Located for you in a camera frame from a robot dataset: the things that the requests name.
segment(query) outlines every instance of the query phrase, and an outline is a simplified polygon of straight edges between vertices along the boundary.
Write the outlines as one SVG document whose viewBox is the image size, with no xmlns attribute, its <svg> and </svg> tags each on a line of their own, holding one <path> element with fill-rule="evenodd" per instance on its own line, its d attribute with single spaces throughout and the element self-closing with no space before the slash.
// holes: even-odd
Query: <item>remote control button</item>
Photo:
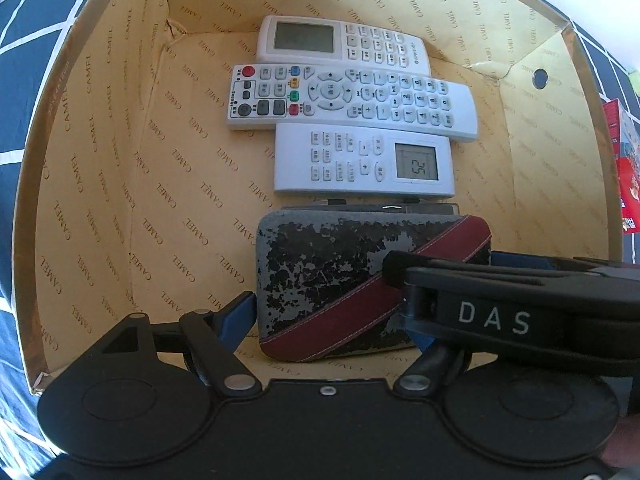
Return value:
<svg viewBox="0 0 640 480">
<path fill-rule="evenodd" d="M 351 99 L 353 99 L 353 87 L 350 84 L 345 83 L 342 85 L 342 100 L 345 103 L 350 103 Z"/>
<path fill-rule="evenodd" d="M 391 108 L 389 105 L 378 105 L 376 106 L 376 113 L 381 121 L 386 121 L 391 117 Z"/>
<path fill-rule="evenodd" d="M 260 99 L 258 101 L 258 115 L 269 115 L 269 100 Z"/>
<path fill-rule="evenodd" d="M 389 97 L 389 90 L 386 88 L 378 88 L 376 90 L 376 99 L 381 103 L 385 102 Z"/>
<path fill-rule="evenodd" d="M 431 111 L 431 124 L 440 126 L 440 112 Z"/>
<path fill-rule="evenodd" d="M 320 94 L 326 99 L 335 99 L 340 95 L 340 87 L 336 83 L 322 83 Z"/>
<path fill-rule="evenodd" d="M 369 155 L 369 141 L 368 140 L 361 140 L 358 143 L 358 154 L 359 155 Z"/>
<path fill-rule="evenodd" d="M 344 180 L 344 162 L 335 163 L 335 179 L 338 182 L 342 182 Z"/>
<path fill-rule="evenodd" d="M 381 135 L 373 136 L 373 154 L 374 155 L 382 155 L 382 149 L 384 147 L 384 143 L 382 141 Z"/>
<path fill-rule="evenodd" d="M 258 97 L 269 97 L 271 85 L 269 83 L 260 83 L 258 85 Z"/>
<path fill-rule="evenodd" d="M 413 108 L 404 109 L 404 122 L 413 123 L 415 121 L 415 110 Z"/>
<path fill-rule="evenodd" d="M 311 85 L 308 86 L 306 91 L 309 94 L 309 99 L 311 99 L 312 101 L 315 101 L 320 97 L 320 90 L 319 90 L 318 83 L 312 83 Z"/>
<path fill-rule="evenodd" d="M 238 107 L 238 115 L 241 117 L 247 117 L 247 115 L 251 114 L 251 107 L 247 103 L 242 103 Z"/>
<path fill-rule="evenodd" d="M 287 102 L 284 99 L 276 99 L 273 102 L 273 115 L 284 115 L 287 110 Z"/>
<path fill-rule="evenodd" d="M 373 119 L 373 105 L 362 105 L 362 117 L 365 119 Z"/>
<path fill-rule="evenodd" d="M 340 101 L 320 101 L 318 108 L 322 108 L 322 110 L 341 110 L 344 108 L 344 103 Z"/>
<path fill-rule="evenodd" d="M 338 72 L 322 72 L 318 74 L 320 81 L 342 81 L 342 74 Z"/>
<path fill-rule="evenodd" d="M 385 177 L 385 167 L 382 165 L 382 162 L 376 162 L 376 165 L 373 167 L 373 174 L 376 176 L 378 182 L 382 182 Z"/>
<path fill-rule="evenodd" d="M 360 82 L 363 85 L 371 84 L 371 72 L 369 70 L 360 70 Z"/>
</svg>

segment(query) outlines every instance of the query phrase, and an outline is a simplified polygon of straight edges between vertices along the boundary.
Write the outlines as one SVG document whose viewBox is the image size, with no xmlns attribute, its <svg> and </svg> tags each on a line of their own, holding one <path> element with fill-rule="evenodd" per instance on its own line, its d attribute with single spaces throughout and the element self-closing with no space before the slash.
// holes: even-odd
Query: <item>black circular disc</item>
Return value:
<svg viewBox="0 0 640 480">
<path fill-rule="evenodd" d="M 565 462 L 598 450 L 620 413 L 602 381 L 501 362 L 457 378 L 444 409 L 473 446 L 525 463 Z"/>
<path fill-rule="evenodd" d="M 204 425 L 207 388 L 160 361 L 68 370 L 46 389 L 38 420 L 67 454 L 99 465 L 134 465 L 168 456 Z"/>
</svg>

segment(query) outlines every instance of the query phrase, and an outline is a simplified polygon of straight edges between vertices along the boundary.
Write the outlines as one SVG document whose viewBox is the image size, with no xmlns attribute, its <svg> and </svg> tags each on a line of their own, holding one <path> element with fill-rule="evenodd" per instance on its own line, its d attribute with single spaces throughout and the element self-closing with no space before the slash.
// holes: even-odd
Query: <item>red stripe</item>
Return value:
<svg viewBox="0 0 640 480">
<path fill-rule="evenodd" d="M 490 239 L 484 220 L 465 216 L 415 253 L 466 262 Z M 401 299 L 402 291 L 386 285 L 382 274 L 376 274 L 329 306 L 261 339 L 260 348 L 280 361 L 322 357 L 388 317 Z"/>
</svg>

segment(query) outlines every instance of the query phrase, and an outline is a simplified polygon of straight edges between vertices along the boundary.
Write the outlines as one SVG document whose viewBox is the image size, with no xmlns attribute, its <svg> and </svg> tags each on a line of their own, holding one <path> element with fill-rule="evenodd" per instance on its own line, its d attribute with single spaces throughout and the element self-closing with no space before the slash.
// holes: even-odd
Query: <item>white remote control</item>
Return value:
<svg viewBox="0 0 640 480">
<path fill-rule="evenodd" d="M 449 139 L 359 126 L 276 126 L 276 192 L 453 196 Z"/>
<path fill-rule="evenodd" d="M 257 61 L 431 74 L 424 43 L 416 36 L 359 23 L 296 16 L 262 20 Z"/>
<path fill-rule="evenodd" d="M 227 119 L 232 130 L 314 122 L 478 138 L 467 86 L 391 70 L 236 65 Z"/>
</svg>

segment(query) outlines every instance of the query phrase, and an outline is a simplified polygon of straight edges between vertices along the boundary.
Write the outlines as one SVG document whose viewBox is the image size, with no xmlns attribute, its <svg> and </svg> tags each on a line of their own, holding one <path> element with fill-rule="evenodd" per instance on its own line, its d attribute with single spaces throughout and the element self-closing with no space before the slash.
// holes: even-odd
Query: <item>silver screw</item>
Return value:
<svg viewBox="0 0 640 480">
<path fill-rule="evenodd" d="M 334 386 L 323 386 L 322 388 L 320 388 L 320 395 L 331 397 L 336 393 L 338 393 L 338 389 Z"/>
<path fill-rule="evenodd" d="M 250 390 L 254 387 L 255 379 L 251 375 L 235 374 L 229 375 L 225 379 L 225 386 L 230 390 L 241 392 L 243 390 Z"/>
<path fill-rule="evenodd" d="M 410 392 L 423 392 L 431 386 L 431 381 L 424 375 L 405 375 L 400 379 L 400 386 Z"/>
</svg>

